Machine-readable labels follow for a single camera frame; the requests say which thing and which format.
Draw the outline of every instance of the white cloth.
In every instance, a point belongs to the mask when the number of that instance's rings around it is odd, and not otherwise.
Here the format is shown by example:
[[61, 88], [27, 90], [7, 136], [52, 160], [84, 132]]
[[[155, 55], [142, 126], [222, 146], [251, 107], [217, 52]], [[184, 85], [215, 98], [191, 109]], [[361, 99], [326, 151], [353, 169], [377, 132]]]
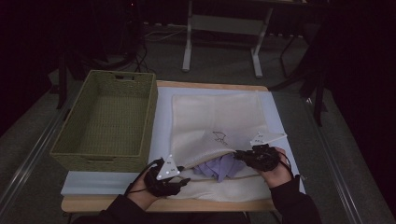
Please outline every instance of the white cloth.
[[[257, 92], [223, 95], [174, 95], [171, 153], [177, 165], [191, 168], [235, 150], [251, 150], [258, 133], [268, 133]], [[192, 181], [170, 198], [196, 198], [219, 202], [246, 202], [270, 197], [262, 177], [247, 167], [239, 178]]]

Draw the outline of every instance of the purple cloth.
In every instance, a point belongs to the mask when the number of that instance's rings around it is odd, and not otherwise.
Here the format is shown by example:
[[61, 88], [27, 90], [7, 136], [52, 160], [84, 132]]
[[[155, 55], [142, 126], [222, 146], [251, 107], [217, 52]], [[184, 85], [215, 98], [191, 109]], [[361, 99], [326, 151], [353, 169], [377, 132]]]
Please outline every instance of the purple cloth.
[[234, 177], [245, 166], [244, 162], [234, 159], [233, 154], [226, 154], [195, 166], [193, 171], [196, 175], [213, 176], [221, 182], [226, 176]]

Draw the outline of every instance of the table top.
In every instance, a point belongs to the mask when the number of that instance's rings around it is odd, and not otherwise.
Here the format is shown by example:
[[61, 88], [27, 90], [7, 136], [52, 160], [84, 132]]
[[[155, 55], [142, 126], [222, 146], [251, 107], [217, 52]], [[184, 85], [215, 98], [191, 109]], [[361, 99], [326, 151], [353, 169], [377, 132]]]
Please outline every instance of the table top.
[[[158, 87], [214, 89], [223, 91], [267, 91], [264, 86], [224, 85], [209, 83], [186, 83], [157, 81]], [[68, 213], [95, 212], [106, 209], [115, 199], [115, 195], [65, 195], [62, 209]], [[190, 211], [267, 211], [275, 210], [272, 200], [258, 200], [243, 203], [211, 202], [196, 199], [160, 199], [149, 212], [190, 212]]]

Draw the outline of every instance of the green woven basket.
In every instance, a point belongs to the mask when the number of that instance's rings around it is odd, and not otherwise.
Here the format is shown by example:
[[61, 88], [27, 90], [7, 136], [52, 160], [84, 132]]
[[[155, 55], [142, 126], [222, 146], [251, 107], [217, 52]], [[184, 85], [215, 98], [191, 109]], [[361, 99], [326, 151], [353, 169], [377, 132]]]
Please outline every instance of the green woven basket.
[[154, 74], [92, 70], [50, 155], [70, 171], [141, 172], [157, 97]]

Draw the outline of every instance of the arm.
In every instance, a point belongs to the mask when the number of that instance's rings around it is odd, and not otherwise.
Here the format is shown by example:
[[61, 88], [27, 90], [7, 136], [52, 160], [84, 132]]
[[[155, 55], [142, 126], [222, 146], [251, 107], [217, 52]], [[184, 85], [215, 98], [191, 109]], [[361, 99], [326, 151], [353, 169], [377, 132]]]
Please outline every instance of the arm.
[[158, 199], [147, 190], [141, 190], [146, 188], [145, 175], [137, 179], [131, 188], [131, 191], [135, 192], [127, 196], [119, 195], [107, 210], [102, 211], [98, 216], [79, 217], [73, 224], [145, 223], [146, 209]]
[[279, 164], [272, 171], [259, 171], [271, 190], [275, 208], [282, 215], [283, 223], [321, 223], [320, 215], [311, 197], [303, 194], [300, 189], [300, 176], [290, 176], [287, 168]]

